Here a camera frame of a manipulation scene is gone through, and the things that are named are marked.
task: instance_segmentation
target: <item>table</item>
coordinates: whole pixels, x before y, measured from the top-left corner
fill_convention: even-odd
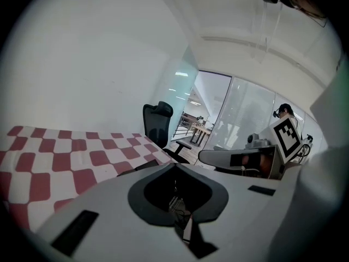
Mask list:
[[[192,127],[195,128],[195,131],[194,131],[194,133],[192,134],[192,137],[191,137],[191,139],[190,139],[190,142],[191,142],[191,143],[197,144],[198,140],[200,139],[201,134],[203,133],[203,136],[202,136],[202,138],[201,138],[201,140],[200,140],[200,142],[199,142],[199,144],[198,144],[198,146],[200,146],[200,145],[201,145],[201,142],[202,142],[202,140],[203,140],[203,138],[205,137],[205,135],[206,135],[206,134],[207,134],[207,135],[211,134],[211,131],[210,131],[210,130],[207,130],[206,128],[203,128],[203,127],[201,127],[201,126],[197,126],[197,125],[193,125]],[[193,140],[193,138],[194,138],[194,136],[195,136],[195,134],[196,134],[197,131],[199,131],[199,136],[197,137],[196,142],[193,142],[192,140]]]
[[[154,159],[175,162],[139,133],[16,126],[0,141],[0,190],[18,225],[35,232],[95,184]]]

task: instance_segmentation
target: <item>black office chair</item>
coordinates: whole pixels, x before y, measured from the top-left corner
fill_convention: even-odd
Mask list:
[[[183,147],[191,150],[191,146],[188,146],[181,141],[176,141],[179,146],[175,152],[164,148],[167,145],[169,138],[169,124],[172,115],[173,108],[168,105],[168,103],[160,101],[157,106],[151,106],[148,104],[144,105],[143,121],[146,136],[177,162],[189,164],[186,159],[179,156],[178,154]]]

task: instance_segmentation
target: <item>checkered tablecloth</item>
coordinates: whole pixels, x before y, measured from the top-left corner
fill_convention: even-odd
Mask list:
[[[18,225],[36,231],[96,183],[156,159],[174,162],[141,134],[14,127],[0,141],[0,188]]]

